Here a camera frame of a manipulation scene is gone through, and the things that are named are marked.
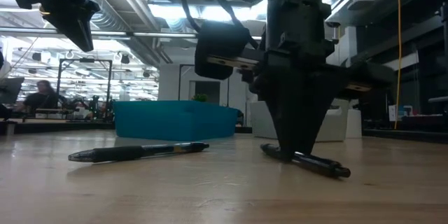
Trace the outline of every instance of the black cable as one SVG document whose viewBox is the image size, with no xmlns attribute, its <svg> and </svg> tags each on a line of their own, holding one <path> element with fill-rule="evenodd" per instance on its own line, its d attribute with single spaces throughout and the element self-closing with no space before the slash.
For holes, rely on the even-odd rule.
<svg viewBox="0 0 448 224">
<path fill-rule="evenodd" d="M 237 16 L 233 12 L 232 6 L 226 0 L 217 0 L 217 2 L 221 5 L 221 7 L 223 7 L 224 11 L 227 11 L 227 13 L 229 13 L 233 23 L 236 26 L 244 27 L 244 25 L 241 23 L 241 21 L 238 20 Z M 251 46 L 253 46 L 253 48 L 258 49 L 258 43 L 257 41 L 255 41 L 255 39 L 252 38 L 252 36 L 250 36 L 249 43 L 251 44 Z"/>
<path fill-rule="evenodd" d="M 200 32 L 201 27 L 199 27 L 199 25 L 197 25 L 195 19 L 191 16 L 190 13 L 190 9 L 188 7 L 188 2 L 187 0 L 181 0 L 182 1 L 182 8 L 183 11 L 185 12 L 185 16 L 187 17 L 187 20 L 189 21 L 191 27 L 196 31 L 196 32 Z"/>
</svg>

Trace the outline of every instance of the potted plant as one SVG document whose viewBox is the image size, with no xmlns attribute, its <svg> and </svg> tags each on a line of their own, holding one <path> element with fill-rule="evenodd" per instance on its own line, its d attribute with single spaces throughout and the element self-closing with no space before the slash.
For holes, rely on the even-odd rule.
<svg viewBox="0 0 448 224">
<path fill-rule="evenodd" d="M 195 94 L 195 96 L 192 97 L 191 100 L 196 101 L 196 102 L 206 102 L 207 95 L 206 94 Z"/>
</svg>

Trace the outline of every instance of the wooden table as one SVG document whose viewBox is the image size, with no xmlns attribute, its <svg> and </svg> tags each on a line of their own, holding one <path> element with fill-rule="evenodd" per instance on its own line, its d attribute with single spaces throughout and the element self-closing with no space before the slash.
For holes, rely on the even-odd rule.
<svg viewBox="0 0 448 224">
<path fill-rule="evenodd" d="M 94 147 L 159 141 L 113 131 L 0 139 L 1 224 L 446 223 L 448 145 L 354 139 L 315 154 L 351 168 L 334 180 L 281 164 L 237 135 L 207 152 L 108 164 L 68 162 Z"/>
</svg>

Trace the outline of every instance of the teal container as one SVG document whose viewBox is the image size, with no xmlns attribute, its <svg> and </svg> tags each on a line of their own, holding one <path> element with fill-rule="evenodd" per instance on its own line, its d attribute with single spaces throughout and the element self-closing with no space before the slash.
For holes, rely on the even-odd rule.
<svg viewBox="0 0 448 224">
<path fill-rule="evenodd" d="M 238 110 L 198 101 L 117 101 L 119 137 L 199 141 L 231 137 Z"/>
</svg>

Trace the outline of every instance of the white couch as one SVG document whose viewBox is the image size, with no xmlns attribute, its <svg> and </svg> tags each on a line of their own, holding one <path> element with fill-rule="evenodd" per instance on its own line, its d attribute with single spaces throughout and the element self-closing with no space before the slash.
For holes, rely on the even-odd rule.
<svg viewBox="0 0 448 224">
<path fill-rule="evenodd" d="M 316 142 L 344 141 L 347 132 L 351 137 L 361 137 L 361 117 L 357 116 L 359 111 L 349 109 L 349 101 L 335 99 L 333 106 L 338 109 L 329 109 L 322 122 L 321 129 L 317 135 Z M 276 139 L 274 123 L 264 101 L 256 101 L 249 104 L 251 110 L 252 133 L 256 137 Z M 349 114 L 355 115 L 350 119 L 347 127 Z"/>
</svg>

